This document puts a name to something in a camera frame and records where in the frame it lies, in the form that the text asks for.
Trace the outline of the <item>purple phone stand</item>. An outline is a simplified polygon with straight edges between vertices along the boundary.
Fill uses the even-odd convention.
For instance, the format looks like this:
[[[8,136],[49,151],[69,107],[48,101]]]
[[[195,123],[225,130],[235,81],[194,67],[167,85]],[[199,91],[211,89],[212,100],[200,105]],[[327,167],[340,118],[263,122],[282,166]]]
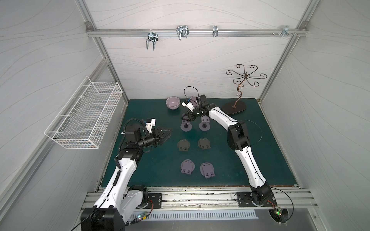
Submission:
[[[181,173],[191,175],[195,169],[195,164],[190,159],[186,159],[181,163]]]
[[[208,116],[202,116],[201,122],[199,123],[199,129],[201,131],[208,131],[210,128],[210,118]]]
[[[192,130],[191,122],[188,121],[188,120],[182,120],[182,124],[181,124],[180,128],[184,132],[189,132],[190,130]]]
[[[214,166],[211,163],[208,163],[208,162],[201,164],[200,172],[201,172],[202,176],[204,176],[206,179],[209,179],[209,178],[215,176]]]

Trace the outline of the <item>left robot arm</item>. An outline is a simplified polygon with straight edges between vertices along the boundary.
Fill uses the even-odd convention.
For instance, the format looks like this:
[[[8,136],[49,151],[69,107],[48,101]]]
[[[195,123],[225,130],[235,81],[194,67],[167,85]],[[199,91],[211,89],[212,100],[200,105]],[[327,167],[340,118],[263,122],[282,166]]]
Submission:
[[[156,128],[153,122],[132,124],[124,129],[115,172],[99,199],[81,214],[83,231],[123,231],[137,208],[150,203],[146,186],[128,183],[137,169],[144,149],[164,144],[172,134],[170,128]]]

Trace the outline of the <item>left dark grey phone stand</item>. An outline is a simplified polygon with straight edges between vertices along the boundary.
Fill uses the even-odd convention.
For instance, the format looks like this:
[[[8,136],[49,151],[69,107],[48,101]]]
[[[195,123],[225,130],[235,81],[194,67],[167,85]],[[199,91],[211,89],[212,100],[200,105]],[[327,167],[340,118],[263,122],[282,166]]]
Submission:
[[[182,152],[187,152],[190,148],[190,142],[186,139],[183,139],[183,140],[180,140],[178,143],[177,143],[177,147],[178,147],[178,150],[179,151],[182,151]]]

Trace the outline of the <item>dark grey phone stand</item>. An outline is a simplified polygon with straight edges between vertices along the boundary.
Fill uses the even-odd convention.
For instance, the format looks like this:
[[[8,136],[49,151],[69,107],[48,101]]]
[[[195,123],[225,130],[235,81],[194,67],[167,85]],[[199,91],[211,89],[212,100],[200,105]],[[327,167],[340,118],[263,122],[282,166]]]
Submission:
[[[183,140],[180,140],[178,143],[177,143],[177,147],[178,147],[178,150],[179,151],[182,151],[182,152],[187,152],[190,148],[190,142],[186,139],[183,139]]]
[[[198,147],[202,150],[207,150],[211,148],[211,143],[207,138],[201,138],[198,140]]]

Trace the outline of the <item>right dark grey phone stand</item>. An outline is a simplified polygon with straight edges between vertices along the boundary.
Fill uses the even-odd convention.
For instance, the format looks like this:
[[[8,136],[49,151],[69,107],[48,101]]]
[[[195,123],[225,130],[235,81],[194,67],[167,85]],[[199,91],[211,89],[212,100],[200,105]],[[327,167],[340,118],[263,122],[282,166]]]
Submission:
[[[198,147],[202,150],[207,150],[211,148],[211,143],[207,138],[201,138],[198,140]]]

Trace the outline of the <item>right lilac ceramic bowl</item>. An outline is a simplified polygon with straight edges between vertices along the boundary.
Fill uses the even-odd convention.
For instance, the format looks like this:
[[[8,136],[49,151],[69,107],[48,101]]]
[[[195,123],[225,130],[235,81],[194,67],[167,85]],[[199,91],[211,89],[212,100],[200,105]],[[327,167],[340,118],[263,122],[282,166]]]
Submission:
[[[197,102],[197,97],[196,97],[196,96],[192,96],[192,97],[190,98],[190,102],[193,104],[193,106],[194,106],[195,108],[198,108],[198,107],[199,107],[199,104],[198,104],[198,102]]]

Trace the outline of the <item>lilac ceramic bowl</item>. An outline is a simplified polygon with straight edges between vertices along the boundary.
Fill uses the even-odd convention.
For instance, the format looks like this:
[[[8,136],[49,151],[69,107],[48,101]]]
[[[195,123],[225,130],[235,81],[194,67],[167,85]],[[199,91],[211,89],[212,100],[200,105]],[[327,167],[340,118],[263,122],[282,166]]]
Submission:
[[[194,106],[195,108],[198,108],[198,107],[199,107],[199,104],[198,104],[198,102],[197,102],[197,97],[196,97],[196,96],[192,96],[192,97],[190,98],[190,102],[193,104],[193,106]]]
[[[166,100],[166,106],[170,109],[170,110],[176,110],[181,104],[181,101],[178,97],[169,97],[167,100]]]

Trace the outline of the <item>left lilac ceramic bowl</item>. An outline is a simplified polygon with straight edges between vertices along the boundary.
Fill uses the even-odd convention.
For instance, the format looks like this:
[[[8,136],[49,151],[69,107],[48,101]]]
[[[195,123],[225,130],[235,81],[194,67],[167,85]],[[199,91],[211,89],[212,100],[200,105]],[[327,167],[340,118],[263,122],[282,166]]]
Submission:
[[[166,100],[166,106],[170,109],[170,110],[176,110],[181,104],[181,101],[178,97],[169,97],[167,100]]]

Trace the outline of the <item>brown metal jewelry tree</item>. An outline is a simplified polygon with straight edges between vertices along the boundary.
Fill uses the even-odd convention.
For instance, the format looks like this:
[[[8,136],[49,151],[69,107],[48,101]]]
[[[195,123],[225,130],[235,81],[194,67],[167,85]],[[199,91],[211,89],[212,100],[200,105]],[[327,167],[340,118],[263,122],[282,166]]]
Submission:
[[[242,72],[237,72],[232,69],[226,71],[226,74],[228,76],[232,76],[233,74],[238,76],[233,79],[233,83],[237,85],[238,94],[236,95],[236,100],[222,106],[222,110],[227,115],[239,114],[246,110],[246,104],[241,101],[241,98],[243,96],[242,89],[245,87],[246,84],[250,87],[257,88],[260,86],[258,80],[264,80],[268,77],[265,73],[260,73],[259,76],[254,76],[254,73],[258,70],[258,66],[254,64],[248,66],[248,69],[250,70],[249,72],[243,64],[236,64],[235,68],[242,70]]]

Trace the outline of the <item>white vent strip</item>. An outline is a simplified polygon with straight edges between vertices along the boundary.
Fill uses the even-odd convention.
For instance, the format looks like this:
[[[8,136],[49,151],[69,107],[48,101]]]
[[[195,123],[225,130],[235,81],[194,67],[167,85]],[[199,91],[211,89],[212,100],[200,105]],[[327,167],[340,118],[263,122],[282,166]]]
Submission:
[[[147,221],[259,219],[254,209],[153,211]]]

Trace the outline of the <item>left metal hook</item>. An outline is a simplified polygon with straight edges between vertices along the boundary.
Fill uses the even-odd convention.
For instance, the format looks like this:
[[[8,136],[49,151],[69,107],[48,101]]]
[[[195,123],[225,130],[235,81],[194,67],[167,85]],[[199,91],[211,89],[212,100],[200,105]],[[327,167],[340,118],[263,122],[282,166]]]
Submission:
[[[152,44],[153,51],[155,50],[156,43],[159,40],[159,36],[155,32],[150,32],[147,34],[147,40],[146,40],[146,49],[149,49],[150,43]]]

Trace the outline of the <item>right metal hook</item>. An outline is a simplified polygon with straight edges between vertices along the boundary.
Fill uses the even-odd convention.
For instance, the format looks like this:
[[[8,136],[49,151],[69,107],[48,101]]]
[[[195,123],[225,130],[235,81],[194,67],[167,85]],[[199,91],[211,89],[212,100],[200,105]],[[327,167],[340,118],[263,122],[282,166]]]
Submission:
[[[295,37],[297,36],[298,34],[295,33],[295,32],[290,32],[289,31],[289,27],[288,26],[285,26],[281,32],[279,33],[271,33],[273,36],[278,36],[278,37]]]

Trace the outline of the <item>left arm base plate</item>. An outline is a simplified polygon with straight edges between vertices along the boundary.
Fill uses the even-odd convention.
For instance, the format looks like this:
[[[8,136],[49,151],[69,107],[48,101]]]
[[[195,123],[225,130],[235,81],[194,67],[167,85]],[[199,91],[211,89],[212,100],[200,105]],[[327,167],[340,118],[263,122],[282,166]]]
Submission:
[[[162,208],[162,194],[161,193],[149,193],[147,200],[144,200],[140,204],[138,209],[160,209]]]

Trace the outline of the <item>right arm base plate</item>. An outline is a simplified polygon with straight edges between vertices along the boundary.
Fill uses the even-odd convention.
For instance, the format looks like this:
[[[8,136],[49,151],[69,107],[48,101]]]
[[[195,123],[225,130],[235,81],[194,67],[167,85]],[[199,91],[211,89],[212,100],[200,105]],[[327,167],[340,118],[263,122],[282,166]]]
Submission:
[[[237,192],[234,195],[234,200],[241,208],[277,206],[275,196],[272,192],[263,196],[257,192]]]

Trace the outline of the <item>horizontal aluminium rail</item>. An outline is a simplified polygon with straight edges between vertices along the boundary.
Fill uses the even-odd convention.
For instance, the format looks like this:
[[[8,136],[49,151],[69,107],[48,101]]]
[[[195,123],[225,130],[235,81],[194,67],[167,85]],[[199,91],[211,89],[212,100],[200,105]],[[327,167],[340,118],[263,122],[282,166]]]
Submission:
[[[217,37],[273,37],[271,33],[279,33],[278,29],[226,29],[218,27]],[[309,31],[306,27],[289,28],[290,32],[297,33],[297,37],[306,36]],[[176,29],[90,29],[86,33],[91,38],[147,38],[147,34],[155,32],[159,38],[178,38]],[[213,38],[213,27],[206,29],[189,28],[188,38]]]

